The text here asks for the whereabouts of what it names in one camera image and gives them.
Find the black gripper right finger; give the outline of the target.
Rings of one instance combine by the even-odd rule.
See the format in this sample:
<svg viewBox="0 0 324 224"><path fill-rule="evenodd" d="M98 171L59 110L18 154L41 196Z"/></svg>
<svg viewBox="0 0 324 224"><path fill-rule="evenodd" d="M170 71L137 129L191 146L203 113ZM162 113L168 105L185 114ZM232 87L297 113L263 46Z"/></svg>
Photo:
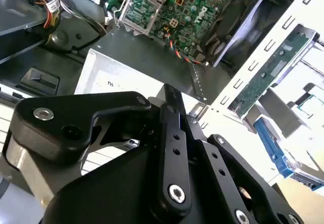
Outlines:
<svg viewBox="0 0 324 224"><path fill-rule="evenodd" d="M184 110L180 128L181 223L303 223L298 213L220 135L205 137Z"/></svg>

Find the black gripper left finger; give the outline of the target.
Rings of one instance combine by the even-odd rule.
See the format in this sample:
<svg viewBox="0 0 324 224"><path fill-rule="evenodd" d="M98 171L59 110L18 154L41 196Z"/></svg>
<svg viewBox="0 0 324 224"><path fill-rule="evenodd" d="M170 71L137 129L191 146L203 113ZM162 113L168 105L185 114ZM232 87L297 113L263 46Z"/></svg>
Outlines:
<svg viewBox="0 0 324 224"><path fill-rule="evenodd" d="M158 106L137 92L24 99L13 112L5 160L47 209L66 185L124 153L181 147L182 95L167 84L161 93Z"/></svg>

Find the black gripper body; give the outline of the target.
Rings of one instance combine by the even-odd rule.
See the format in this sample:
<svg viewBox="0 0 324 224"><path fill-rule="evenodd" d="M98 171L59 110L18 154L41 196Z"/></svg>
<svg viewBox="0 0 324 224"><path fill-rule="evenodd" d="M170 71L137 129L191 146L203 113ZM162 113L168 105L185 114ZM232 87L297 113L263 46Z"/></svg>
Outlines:
<svg viewBox="0 0 324 224"><path fill-rule="evenodd" d="M43 223L229 223L229 213L186 148L144 147L66 185Z"/></svg>

